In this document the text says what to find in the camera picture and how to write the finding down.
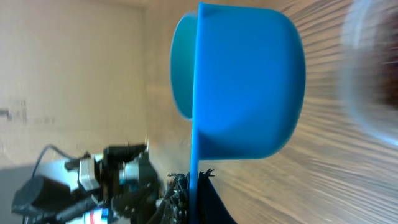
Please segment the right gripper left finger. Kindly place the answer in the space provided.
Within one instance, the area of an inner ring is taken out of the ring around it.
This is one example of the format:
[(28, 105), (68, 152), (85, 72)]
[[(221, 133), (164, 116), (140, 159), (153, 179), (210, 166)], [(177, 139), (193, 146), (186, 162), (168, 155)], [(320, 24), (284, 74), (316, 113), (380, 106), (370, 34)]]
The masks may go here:
[(171, 173), (162, 201), (149, 224), (189, 224), (190, 174)]

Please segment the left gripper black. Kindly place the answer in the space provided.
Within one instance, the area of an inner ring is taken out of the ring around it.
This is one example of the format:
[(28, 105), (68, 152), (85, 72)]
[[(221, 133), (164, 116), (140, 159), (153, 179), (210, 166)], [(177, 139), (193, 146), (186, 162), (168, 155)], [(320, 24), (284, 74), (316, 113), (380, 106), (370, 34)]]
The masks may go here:
[(147, 223), (155, 215), (161, 184), (147, 143), (105, 148), (99, 169), (108, 223)]

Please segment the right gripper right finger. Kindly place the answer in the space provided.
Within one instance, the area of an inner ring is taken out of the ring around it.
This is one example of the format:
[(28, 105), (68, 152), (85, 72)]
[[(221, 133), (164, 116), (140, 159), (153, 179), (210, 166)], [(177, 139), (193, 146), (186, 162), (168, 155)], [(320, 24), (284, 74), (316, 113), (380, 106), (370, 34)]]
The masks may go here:
[(198, 177), (197, 220), (199, 224), (236, 224), (211, 183), (214, 170), (200, 172)]

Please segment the blue plastic measuring scoop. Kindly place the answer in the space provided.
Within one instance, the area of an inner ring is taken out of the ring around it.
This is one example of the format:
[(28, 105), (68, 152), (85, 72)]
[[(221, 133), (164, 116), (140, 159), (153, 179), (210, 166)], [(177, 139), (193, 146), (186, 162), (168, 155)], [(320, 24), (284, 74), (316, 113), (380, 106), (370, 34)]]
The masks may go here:
[(190, 222), (201, 160), (263, 159), (298, 123), (305, 57), (293, 22), (272, 9), (200, 3), (195, 39)]

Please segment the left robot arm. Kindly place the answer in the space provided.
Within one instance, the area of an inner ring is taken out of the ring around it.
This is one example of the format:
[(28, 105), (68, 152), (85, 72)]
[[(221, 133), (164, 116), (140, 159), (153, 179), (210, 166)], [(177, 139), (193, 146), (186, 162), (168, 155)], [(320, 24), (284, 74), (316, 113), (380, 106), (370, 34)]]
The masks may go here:
[(97, 159), (89, 152), (67, 156), (63, 168), (77, 173), (77, 187), (33, 173), (14, 194), (11, 212), (24, 223), (67, 223), (97, 208), (110, 222), (147, 223), (155, 214), (160, 183), (149, 146), (109, 146)]

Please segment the teal metal bowl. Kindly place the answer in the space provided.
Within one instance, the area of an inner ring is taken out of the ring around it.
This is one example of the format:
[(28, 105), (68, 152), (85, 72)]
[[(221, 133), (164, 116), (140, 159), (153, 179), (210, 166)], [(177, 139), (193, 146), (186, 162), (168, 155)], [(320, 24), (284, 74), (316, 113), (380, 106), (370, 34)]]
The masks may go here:
[(170, 84), (180, 115), (192, 119), (197, 12), (190, 11), (179, 20), (170, 47)]

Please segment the clear plastic container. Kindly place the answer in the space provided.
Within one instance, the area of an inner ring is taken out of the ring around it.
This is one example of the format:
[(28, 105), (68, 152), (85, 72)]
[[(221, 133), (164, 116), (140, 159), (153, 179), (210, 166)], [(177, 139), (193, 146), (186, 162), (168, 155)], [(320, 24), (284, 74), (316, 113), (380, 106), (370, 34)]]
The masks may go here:
[(346, 114), (368, 135), (397, 145), (397, 108), (386, 101), (387, 24), (397, 1), (353, 1), (341, 30), (339, 96)]

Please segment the red beans in container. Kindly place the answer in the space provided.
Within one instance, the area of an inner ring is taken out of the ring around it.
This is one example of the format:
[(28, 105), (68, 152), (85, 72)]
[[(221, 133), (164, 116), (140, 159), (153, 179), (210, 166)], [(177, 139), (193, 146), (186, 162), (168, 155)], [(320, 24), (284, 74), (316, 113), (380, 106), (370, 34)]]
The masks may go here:
[(384, 62), (384, 90), (386, 101), (397, 108), (397, 14), (387, 24), (386, 61)]

